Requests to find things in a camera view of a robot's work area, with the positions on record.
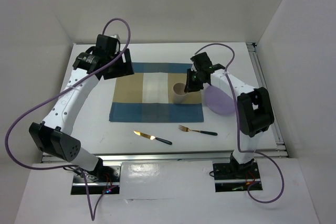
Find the beige cup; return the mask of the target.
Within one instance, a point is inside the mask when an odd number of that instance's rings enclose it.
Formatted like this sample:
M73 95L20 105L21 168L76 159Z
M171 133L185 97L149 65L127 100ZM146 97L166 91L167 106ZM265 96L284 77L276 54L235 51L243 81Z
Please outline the beige cup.
M187 93L185 92L185 84L183 83L176 83L173 86L173 98L172 101L174 104L181 104Z

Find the purple plate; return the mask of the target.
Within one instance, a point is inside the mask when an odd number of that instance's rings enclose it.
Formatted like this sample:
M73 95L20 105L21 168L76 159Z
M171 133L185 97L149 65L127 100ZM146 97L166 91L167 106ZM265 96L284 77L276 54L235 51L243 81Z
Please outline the purple plate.
M207 107L216 114L229 116L235 113L233 99L217 87L208 86L204 91L204 100Z

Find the gold fork dark handle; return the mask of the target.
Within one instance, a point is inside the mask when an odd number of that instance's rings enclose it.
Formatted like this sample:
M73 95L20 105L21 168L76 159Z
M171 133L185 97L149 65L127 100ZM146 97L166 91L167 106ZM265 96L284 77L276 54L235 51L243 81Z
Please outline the gold fork dark handle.
M197 132L197 133L211 135L211 136L217 136L218 135L218 133L216 133L216 132L202 131L202 130L193 130L193 129L190 129L190 128L185 127L183 125L179 125L178 129L181 130L181 131L183 131L183 132Z

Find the blue tan striped placemat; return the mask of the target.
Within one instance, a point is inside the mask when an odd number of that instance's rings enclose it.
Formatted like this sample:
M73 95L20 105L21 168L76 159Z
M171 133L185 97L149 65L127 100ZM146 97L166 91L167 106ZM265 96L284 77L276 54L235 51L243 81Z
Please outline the blue tan striped placemat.
M199 123L204 121L200 92L176 103L174 85L185 84L189 63L133 63L134 74L116 79L110 122Z

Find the gold knife dark handle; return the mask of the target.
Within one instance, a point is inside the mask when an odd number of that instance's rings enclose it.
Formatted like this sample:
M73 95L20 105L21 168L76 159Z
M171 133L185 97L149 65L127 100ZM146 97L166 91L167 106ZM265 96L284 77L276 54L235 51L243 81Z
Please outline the gold knife dark handle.
M156 136L153 136L153 135L148 135L148 134L145 134L145 133L142 133L142 132L139 132L139 131L133 131L137 136L141 136L141 137L144 137L144 138L147 138L147 139L150 139L152 141L159 141L159 142L162 142L162 143L165 143L167 145L172 145L173 143L171 141L168 141L168 140L165 140L163 138L159 138L159 137L156 137Z

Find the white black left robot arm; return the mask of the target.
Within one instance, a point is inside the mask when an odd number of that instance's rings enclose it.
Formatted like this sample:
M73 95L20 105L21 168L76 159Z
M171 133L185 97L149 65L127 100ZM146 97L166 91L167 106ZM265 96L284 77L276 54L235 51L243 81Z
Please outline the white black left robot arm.
M80 53L73 65L66 89L41 123L32 123L29 133L44 153L82 168L85 176L96 182L115 170L104 166L103 160L86 151L79 140L72 137L76 118L90 92L100 79L114 79L134 73L130 51L120 54L118 35L99 34L95 46Z

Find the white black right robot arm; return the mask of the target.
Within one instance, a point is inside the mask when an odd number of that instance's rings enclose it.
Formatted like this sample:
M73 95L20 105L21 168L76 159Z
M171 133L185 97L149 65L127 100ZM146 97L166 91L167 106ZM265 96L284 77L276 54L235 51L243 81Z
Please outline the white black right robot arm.
M207 53L191 58L192 67L187 70L186 92L203 89L204 84L218 88L234 103L237 120L237 147L230 155L225 170L214 171L223 178L242 178L251 170L254 153L264 132L274 123L269 93L266 88L245 84L227 71L221 64L213 64Z

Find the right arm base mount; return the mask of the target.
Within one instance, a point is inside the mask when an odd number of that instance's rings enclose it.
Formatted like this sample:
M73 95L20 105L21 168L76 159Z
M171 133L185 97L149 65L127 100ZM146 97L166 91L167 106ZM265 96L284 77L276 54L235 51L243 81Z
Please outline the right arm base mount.
M214 163L209 175L214 179L217 193L247 191L249 186L251 191L263 190L256 162L253 162L251 167L236 172L229 163Z

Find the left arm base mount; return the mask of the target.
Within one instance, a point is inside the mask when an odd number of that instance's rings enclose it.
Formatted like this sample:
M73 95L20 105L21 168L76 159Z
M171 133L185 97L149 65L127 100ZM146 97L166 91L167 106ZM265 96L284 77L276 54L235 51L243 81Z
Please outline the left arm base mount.
M104 172L100 178L95 178L85 172L89 194L99 195L104 190L107 190L107 195L119 194L120 192L120 175L121 163L120 162L107 162L106 166L112 169L111 172ZM72 172L71 195L85 195L85 180L82 173L74 168L64 168L68 172Z

